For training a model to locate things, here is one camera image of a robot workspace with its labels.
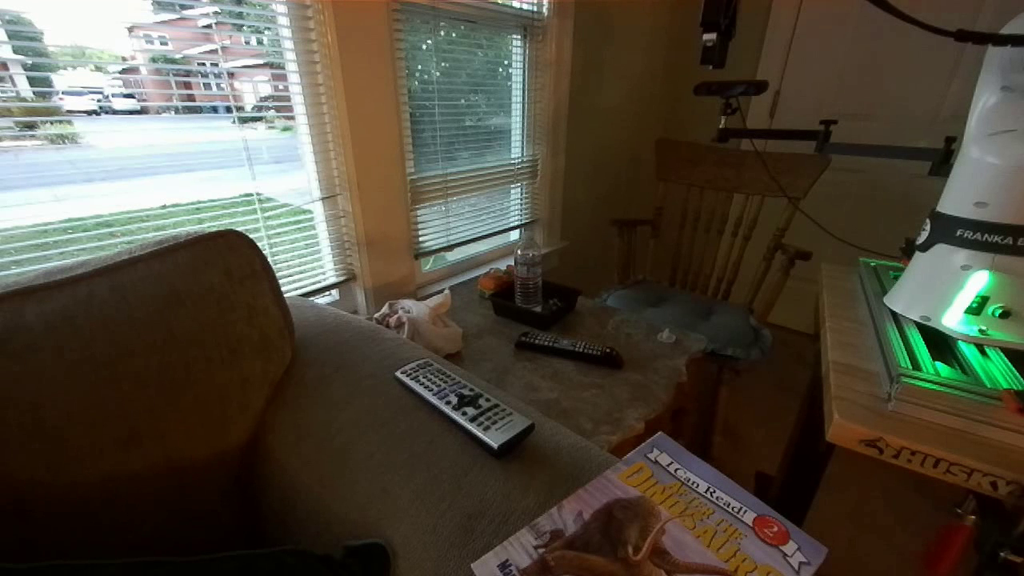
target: chair back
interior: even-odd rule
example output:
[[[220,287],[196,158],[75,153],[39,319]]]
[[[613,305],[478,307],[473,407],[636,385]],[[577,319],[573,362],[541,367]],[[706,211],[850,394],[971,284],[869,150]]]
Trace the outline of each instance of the chair back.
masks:
[[[810,261],[785,236],[826,171],[824,153],[658,138],[655,216],[647,236],[622,226],[622,283],[673,284],[766,318],[793,263]]]

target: magazine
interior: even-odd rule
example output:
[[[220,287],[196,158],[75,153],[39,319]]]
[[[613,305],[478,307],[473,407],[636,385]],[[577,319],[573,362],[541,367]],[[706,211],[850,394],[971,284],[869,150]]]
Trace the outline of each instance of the magazine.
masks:
[[[810,576],[826,549],[655,433],[473,562],[473,576]]]

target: couch cushion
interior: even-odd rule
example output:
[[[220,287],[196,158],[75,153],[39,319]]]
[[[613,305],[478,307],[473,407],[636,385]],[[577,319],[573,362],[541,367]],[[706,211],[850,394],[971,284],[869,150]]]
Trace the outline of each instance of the couch cushion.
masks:
[[[429,355],[422,345],[306,300],[290,300],[290,318],[299,355],[266,409],[257,458],[271,542],[333,551],[376,537],[391,549],[395,576],[462,576],[615,465],[599,445],[478,380],[535,418],[522,445],[492,458],[395,379]]]
[[[7,287],[0,334],[0,559],[244,542],[248,445],[296,345],[251,236]]]

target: window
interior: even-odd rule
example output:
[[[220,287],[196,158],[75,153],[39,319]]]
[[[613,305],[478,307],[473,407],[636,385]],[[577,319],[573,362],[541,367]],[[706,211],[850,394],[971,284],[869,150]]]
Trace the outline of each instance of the window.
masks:
[[[224,88],[224,71],[220,71],[220,64],[217,61],[198,61],[196,64],[198,67],[198,77],[201,77],[201,89],[208,89],[208,92],[229,92],[229,88]]]
[[[271,45],[266,35],[248,35],[248,45],[262,47]]]
[[[512,246],[535,220],[541,0],[396,7],[420,271]]]
[[[143,33],[142,41],[150,47],[170,47],[170,39],[164,33]]]
[[[181,27],[182,41],[153,56],[130,41],[116,7],[60,15],[66,3],[0,0],[12,56],[41,64],[16,77],[26,97],[0,101],[0,146],[10,146],[0,150],[0,284],[54,263],[216,226],[251,235],[288,295],[341,284],[352,271],[348,199],[341,138],[330,135],[335,64],[319,41],[330,35],[319,7],[251,0],[230,14],[201,3],[134,15],[134,28]],[[201,39],[205,21],[261,28],[271,41],[220,50],[198,75],[188,47],[201,45],[186,39]],[[75,39],[96,39],[90,50],[60,47],[75,27],[85,27]]]

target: lawn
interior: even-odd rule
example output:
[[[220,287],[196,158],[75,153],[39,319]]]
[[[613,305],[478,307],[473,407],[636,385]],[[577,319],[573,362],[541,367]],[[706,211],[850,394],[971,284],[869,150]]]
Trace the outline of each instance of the lawn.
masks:
[[[317,239],[317,216],[261,193],[160,206],[142,211],[90,216],[0,231],[0,284],[54,263],[110,255],[186,231],[244,231],[271,261],[288,295],[330,283]]]

